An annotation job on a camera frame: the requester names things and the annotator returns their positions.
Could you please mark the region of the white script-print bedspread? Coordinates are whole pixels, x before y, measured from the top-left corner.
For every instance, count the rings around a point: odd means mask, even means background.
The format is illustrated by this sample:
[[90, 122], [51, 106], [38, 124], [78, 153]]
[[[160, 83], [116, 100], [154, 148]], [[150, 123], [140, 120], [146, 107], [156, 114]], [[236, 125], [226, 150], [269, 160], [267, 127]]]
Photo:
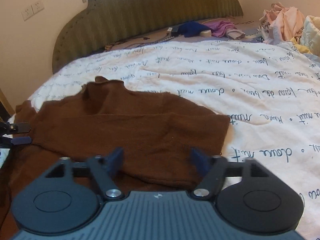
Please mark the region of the white script-print bedspread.
[[27, 101], [38, 111], [98, 76], [228, 116], [218, 155], [254, 158], [294, 189], [304, 207], [297, 230], [319, 239], [319, 65], [293, 44], [169, 41], [104, 52], [67, 64]]

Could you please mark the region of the white power adapter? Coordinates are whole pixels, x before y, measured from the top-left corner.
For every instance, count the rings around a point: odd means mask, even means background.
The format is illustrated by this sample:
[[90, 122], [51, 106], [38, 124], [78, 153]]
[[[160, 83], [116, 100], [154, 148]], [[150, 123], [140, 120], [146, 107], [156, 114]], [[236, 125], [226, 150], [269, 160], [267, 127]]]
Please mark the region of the white power adapter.
[[169, 27], [167, 29], [167, 35], [171, 37], [176, 37], [179, 35], [178, 27]]

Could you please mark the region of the brown knit sweater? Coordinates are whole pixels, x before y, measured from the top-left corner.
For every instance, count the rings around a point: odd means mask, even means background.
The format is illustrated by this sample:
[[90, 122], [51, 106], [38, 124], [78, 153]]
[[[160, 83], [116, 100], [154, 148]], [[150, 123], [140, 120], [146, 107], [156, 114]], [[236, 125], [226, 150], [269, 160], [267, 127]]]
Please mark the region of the brown knit sweater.
[[200, 178], [190, 149], [220, 154], [230, 119], [174, 94], [134, 92], [98, 76], [38, 111], [25, 101], [15, 122], [29, 123], [32, 143], [12, 149], [1, 168], [1, 239], [18, 230], [12, 197], [61, 157], [84, 161], [121, 147], [124, 164], [115, 181], [124, 192], [193, 189]]

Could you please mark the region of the dark blue garment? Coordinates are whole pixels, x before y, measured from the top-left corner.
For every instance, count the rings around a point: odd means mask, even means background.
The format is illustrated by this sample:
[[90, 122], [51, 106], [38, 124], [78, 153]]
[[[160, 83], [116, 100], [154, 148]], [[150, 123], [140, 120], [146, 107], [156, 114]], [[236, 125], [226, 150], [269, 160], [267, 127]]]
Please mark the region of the dark blue garment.
[[199, 36], [202, 31], [212, 31], [212, 29], [204, 24], [198, 22], [186, 22], [178, 27], [178, 35], [184, 37]]

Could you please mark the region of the olive green upholstered headboard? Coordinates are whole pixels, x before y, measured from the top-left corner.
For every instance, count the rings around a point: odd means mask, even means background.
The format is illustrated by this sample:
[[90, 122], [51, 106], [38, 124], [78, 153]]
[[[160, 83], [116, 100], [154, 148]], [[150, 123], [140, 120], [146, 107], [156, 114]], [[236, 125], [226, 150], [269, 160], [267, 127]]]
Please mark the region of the olive green upholstered headboard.
[[188, 21], [243, 16], [238, 0], [88, 0], [60, 31], [52, 72], [105, 45]]

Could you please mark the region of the pink clothes pile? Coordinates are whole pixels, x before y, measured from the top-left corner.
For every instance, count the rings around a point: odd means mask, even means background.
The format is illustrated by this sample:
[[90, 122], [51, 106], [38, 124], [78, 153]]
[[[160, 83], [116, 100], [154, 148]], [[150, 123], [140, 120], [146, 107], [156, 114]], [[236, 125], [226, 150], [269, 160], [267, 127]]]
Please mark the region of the pink clothes pile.
[[280, 2], [264, 10], [259, 30], [266, 44], [279, 44], [294, 38], [298, 41], [304, 29], [305, 16], [297, 7], [285, 7]]

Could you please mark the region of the purple garment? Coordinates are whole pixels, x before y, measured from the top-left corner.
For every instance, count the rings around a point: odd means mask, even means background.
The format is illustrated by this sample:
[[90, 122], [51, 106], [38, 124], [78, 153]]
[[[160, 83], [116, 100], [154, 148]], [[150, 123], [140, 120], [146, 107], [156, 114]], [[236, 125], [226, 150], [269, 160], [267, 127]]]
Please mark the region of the purple garment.
[[238, 40], [246, 36], [246, 34], [242, 30], [236, 28], [233, 22], [214, 21], [205, 22], [204, 25], [211, 29], [213, 37], [227, 37], [233, 40]]

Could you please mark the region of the white wall socket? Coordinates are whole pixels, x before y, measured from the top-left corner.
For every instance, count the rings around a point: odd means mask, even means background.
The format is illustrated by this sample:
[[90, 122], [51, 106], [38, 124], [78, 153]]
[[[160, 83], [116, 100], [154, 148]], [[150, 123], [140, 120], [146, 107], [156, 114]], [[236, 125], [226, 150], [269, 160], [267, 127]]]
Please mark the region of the white wall socket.
[[37, 1], [29, 6], [27, 6], [25, 9], [21, 11], [21, 15], [24, 21], [28, 20], [29, 18], [33, 17], [38, 12], [42, 11], [44, 9], [44, 4], [42, 1]]

